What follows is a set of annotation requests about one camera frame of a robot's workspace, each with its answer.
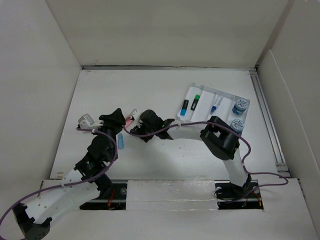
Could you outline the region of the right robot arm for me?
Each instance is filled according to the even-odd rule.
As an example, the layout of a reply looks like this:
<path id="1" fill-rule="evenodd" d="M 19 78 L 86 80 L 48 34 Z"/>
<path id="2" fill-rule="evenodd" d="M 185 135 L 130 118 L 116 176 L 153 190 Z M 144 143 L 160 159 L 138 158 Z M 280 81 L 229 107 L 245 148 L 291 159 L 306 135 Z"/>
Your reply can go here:
<path id="1" fill-rule="evenodd" d="M 252 179 L 243 167 L 239 134 L 217 116 L 200 122 L 183 122 L 173 118 L 163 120 L 148 109 L 141 113 L 130 134 L 146 143 L 154 136 L 162 140 L 201 141 L 216 158 L 222 160 L 229 175 L 232 193 L 243 197 L 249 192 Z"/>

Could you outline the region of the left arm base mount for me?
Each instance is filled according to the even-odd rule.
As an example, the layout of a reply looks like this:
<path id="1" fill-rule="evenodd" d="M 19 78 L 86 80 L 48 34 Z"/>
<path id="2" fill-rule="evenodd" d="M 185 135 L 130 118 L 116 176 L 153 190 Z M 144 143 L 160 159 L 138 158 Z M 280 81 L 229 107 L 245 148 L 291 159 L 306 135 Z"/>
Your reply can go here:
<path id="1" fill-rule="evenodd" d="M 126 209 L 128 193 L 127 180 L 113 181 L 113 187 L 106 196 L 99 196 L 82 204 L 80 210 L 88 211 L 122 211 Z"/>

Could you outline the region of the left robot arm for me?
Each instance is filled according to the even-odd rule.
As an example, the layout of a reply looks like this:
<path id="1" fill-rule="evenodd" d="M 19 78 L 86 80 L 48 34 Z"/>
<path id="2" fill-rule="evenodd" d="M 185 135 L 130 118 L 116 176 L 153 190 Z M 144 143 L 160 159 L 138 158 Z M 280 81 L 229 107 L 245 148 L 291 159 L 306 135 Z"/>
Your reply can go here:
<path id="1" fill-rule="evenodd" d="M 11 207 L 15 220 L 26 240 L 42 240 L 51 226 L 67 213 L 97 197 L 107 198 L 113 183 L 106 172 L 118 158 L 117 134 L 126 120 L 120 108 L 101 115 L 95 123 L 90 115 L 78 121 L 77 131 L 94 137 L 84 157 L 62 178 L 58 185 L 29 194 L 36 199 L 22 199 Z"/>

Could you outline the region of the green black highlighter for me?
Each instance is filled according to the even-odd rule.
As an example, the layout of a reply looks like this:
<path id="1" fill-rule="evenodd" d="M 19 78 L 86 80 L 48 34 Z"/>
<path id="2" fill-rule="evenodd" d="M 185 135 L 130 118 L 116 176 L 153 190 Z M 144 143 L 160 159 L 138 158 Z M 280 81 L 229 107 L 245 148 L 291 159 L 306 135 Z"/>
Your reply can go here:
<path id="1" fill-rule="evenodd" d="M 193 99 L 193 102 L 192 102 L 192 105 L 191 105 L 191 107 L 190 107 L 190 109 L 191 109 L 192 111 L 194 111 L 194 110 L 196 109 L 200 97 L 201 97 L 201 96 L 200 96 L 199 94 L 196 94 L 196 95 L 195 95 L 195 97 L 194 97 L 194 99 Z"/>

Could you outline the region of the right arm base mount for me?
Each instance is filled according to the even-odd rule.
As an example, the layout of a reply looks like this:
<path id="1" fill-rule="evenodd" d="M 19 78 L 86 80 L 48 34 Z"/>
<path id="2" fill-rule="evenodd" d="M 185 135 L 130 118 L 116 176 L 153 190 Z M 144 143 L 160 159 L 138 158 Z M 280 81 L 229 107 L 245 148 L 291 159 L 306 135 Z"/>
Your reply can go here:
<path id="1" fill-rule="evenodd" d="M 249 193 L 258 186 L 252 180 L 247 187 L 241 188 L 231 184 L 230 181 L 215 181 L 213 196 L 217 199 L 218 210 L 263 210 L 263 201 L 259 190 Z"/>

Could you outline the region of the blue black highlighter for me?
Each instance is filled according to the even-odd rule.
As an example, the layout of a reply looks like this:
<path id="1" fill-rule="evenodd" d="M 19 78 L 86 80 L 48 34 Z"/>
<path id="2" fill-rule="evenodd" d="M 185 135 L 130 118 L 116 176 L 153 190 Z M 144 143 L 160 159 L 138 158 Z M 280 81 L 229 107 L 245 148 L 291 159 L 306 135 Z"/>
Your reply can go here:
<path id="1" fill-rule="evenodd" d="M 182 106 L 181 106 L 181 110 L 180 110 L 180 116 L 184 117 L 187 113 L 187 109 L 188 109 L 188 105 L 189 105 L 189 100 L 188 99 L 184 99 Z"/>

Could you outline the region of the white glue tube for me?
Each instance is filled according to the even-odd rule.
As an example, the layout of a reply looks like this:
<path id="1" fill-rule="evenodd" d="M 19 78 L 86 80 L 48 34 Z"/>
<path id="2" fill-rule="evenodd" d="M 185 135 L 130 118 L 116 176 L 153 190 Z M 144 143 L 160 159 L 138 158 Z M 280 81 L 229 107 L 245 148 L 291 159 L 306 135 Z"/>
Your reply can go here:
<path id="1" fill-rule="evenodd" d="M 215 98 L 214 103 L 213 103 L 213 106 L 212 106 L 211 111 L 210 111 L 211 114 L 213 114 L 213 113 L 217 110 L 217 108 L 220 106 L 223 98 L 224 98 L 224 97 L 223 97 L 222 95 L 218 95 L 218 96 Z"/>

